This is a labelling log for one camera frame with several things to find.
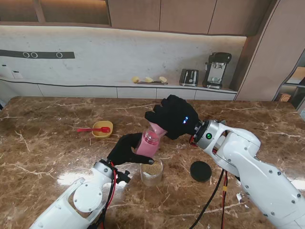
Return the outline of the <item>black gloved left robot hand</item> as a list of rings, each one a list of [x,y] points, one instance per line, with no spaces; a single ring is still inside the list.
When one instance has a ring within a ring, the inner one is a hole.
[[[114,166],[127,162],[152,165],[154,163],[152,158],[137,155],[132,151],[132,148],[137,147],[141,137],[142,133],[123,135],[107,156],[107,161],[112,162]]]

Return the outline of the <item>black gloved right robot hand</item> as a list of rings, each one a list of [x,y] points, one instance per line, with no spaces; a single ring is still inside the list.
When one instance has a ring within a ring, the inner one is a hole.
[[[162,99],[160,105],[145,113],[145,119],[167,131],[166,136],[171,140],[184,134],[194,135],[195,127],[200,122],[193,107],[176,95]]]

